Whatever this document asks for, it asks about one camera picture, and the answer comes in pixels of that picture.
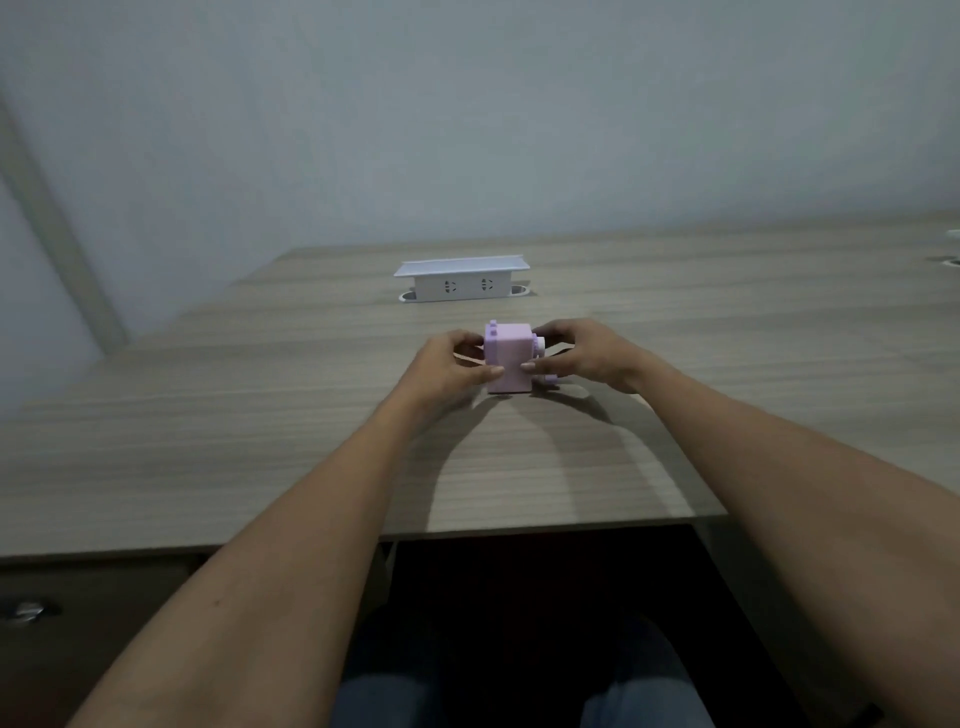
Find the person's right hand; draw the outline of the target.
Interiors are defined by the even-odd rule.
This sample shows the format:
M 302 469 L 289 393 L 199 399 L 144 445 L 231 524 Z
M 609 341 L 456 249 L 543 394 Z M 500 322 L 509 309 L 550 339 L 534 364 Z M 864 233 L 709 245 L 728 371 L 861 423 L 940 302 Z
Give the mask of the person's right hand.
M 545 344 L 566 344 L 554 355 L 570 355 L 570 375 L 580 377 L 629 395 L 641 394 L 645 376 L 662 360 L 651 351 L 623 338 L 593 319 L 558 319 L 538 326 L 534 333 Z

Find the person's left hand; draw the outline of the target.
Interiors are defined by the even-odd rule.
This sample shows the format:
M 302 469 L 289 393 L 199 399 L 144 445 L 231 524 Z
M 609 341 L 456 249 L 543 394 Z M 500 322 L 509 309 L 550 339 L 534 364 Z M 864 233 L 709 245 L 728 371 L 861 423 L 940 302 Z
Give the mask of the person's left hand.
M 430 337 L 383 402 L 402 421 L 418 427 L 447 406 L 499 377 L 462 377 L 455 358 L 485 362 L 484 338 L 465 329 Z

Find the purple pencil sharpener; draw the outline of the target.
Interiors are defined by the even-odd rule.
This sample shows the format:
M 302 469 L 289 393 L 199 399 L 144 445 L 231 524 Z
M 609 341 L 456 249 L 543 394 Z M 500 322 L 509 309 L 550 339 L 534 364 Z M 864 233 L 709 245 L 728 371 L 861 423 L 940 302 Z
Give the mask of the purple pencil sharpener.
M 528 361 L 546 356 L 546 339 L 534 334 L 528 323 L 489 321 L 484 333 L 485 363 L 502 367 L 503 374 L 486 384 L 491 396 L 529 394 L 536 386 L 559 386 L 554 374 L 533 374 L 522 369 Z

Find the person's right forearm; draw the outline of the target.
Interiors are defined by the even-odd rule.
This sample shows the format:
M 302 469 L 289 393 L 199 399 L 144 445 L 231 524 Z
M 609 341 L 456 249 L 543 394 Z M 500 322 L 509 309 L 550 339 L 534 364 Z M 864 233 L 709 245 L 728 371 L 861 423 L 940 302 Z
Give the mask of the person's right forearm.
M 908 725 L 960 728 L 960 495 L 643 348 L 625 381 L 882 703 Z

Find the person's left forearm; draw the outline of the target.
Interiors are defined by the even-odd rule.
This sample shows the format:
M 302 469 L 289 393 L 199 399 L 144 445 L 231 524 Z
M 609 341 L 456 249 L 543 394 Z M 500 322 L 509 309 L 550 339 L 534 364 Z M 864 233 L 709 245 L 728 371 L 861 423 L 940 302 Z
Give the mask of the person's left forearm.
M 325 725 L 396 470 L 452 398 L 398 383 L 167 600 L 68 728 Z

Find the white pop-up power socket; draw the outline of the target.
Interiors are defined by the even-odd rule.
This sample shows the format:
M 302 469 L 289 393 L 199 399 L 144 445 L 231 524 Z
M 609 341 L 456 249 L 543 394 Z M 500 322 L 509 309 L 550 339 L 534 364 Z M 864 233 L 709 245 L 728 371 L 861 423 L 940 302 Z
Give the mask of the white pop-up power socket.
M 929 256 L 925 260 L 951 268 L 960 268 L 960 227 L 951 228 L 944 235 L 946 241 L 952 245 L 950 251 Z
M 403 303 L 440 303 L 522 297 L 529 288 L 513 275 L 530 269 L 521 254 L 428 259 L 402 262 L 393 277 L 411 282 Z

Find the person's left leg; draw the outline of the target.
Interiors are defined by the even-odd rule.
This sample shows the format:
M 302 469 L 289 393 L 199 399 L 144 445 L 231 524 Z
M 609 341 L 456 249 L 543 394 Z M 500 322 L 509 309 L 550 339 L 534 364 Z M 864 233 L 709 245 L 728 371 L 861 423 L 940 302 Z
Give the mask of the person's left leg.
M 451 728 L 447 656 L 420 614 L 375 609 L 351 639 L 328 728 Z

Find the person's leg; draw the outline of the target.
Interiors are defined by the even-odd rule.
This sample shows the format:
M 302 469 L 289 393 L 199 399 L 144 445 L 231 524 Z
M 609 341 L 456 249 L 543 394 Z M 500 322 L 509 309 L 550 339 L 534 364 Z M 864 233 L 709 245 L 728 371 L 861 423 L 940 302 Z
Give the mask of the person's leg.
M 420 614 L 375 609 L 351 639 L 328 728 L 451 728 L 447 656 Z
M 585 699 L 579 728 L 716 728 L 680 655 L 646 616 L 623 619 L 612 667 Z

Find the person's right leg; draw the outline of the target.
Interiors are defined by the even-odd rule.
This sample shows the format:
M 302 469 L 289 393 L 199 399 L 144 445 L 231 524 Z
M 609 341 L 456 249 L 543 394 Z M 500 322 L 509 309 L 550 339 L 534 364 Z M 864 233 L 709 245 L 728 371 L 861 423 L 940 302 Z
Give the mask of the person's right leg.
M 646 616 L 623 619 L 612 667 L 585 699 L 579 728 L 716 728 L 680 655 Z

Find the brown drawer cabinet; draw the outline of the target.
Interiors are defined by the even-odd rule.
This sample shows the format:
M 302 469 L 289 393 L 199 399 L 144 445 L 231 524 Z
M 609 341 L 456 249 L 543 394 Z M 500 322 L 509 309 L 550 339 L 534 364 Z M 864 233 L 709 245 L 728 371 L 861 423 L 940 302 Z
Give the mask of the brown drawer cabinet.
M 0 625 L 0 728 L 65 728 L 92 688 L 204 553 L 0 560 L 0 599 L 56 602 L 60 616 Z

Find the silver drawer lock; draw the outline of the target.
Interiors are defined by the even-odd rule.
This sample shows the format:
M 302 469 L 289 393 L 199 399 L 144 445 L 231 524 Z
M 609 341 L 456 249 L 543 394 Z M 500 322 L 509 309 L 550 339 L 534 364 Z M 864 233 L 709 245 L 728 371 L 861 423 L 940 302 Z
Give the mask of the silver drawer lock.
M 63 608 L 47 598 L 0 598 L 0 625 L 21 627 L 59 617 Z

